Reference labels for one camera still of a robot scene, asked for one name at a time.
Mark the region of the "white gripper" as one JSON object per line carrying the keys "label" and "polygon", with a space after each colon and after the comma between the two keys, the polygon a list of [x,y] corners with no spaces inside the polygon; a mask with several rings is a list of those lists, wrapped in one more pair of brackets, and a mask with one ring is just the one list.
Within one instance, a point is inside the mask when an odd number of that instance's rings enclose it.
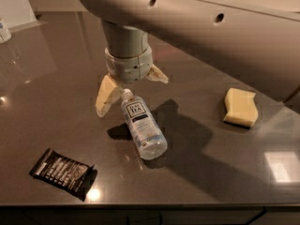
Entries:
{"label": "white gripper", "polygon": [[169,78],[153,65],[152,49],[148,47],[141,55],[132,58],[117,58],[105,50],[108,72],[98,90],[96,112],[104,117],[111,106],[122,96],[123,88],[117,81],[134,83],[146,76],[149,81],[167,84]]}

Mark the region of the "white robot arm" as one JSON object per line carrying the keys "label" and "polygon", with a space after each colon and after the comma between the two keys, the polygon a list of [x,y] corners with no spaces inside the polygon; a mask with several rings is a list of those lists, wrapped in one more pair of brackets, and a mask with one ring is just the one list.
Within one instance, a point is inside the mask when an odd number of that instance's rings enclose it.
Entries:
{"label": "white robot arm", "polygon": [[159,81],[146,37],[166,41],[300,113],[300,16],[227,0],[80,0],[102,21],[107,68]]}

